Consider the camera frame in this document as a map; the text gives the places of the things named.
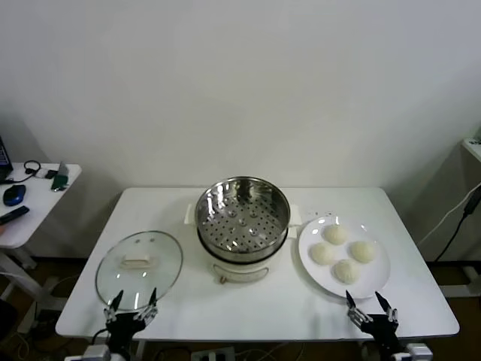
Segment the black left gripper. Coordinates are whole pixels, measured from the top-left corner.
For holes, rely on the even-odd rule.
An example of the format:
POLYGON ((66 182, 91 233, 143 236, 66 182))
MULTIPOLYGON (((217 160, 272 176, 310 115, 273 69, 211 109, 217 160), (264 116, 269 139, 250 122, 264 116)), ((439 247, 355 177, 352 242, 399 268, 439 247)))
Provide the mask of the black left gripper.
POLYGON ((107 331, 110 334, 107 346, 111 353, 128 353, 134 335, 146 328, 146 322, 151 322, 158 313, 157 288, 151 293, 148 305, 140 313, 129 312, 117 314, 123 297, 123 290, 113 298, 104 309, 107 331))

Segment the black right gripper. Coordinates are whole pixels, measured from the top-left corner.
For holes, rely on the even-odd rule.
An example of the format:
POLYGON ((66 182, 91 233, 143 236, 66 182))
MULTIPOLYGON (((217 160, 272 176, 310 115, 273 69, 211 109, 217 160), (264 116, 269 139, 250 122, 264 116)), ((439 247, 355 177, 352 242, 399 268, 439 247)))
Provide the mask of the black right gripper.
POLYGON ((353 297, 346 291, 347 315, 354 324, 361 324, 361 331, 371 335, 383 350, 399 350, 400 343, 395 334, 398 328, 398 310, 376 292, 376 298, 385 314, 365 314, 358 309, 353 297))

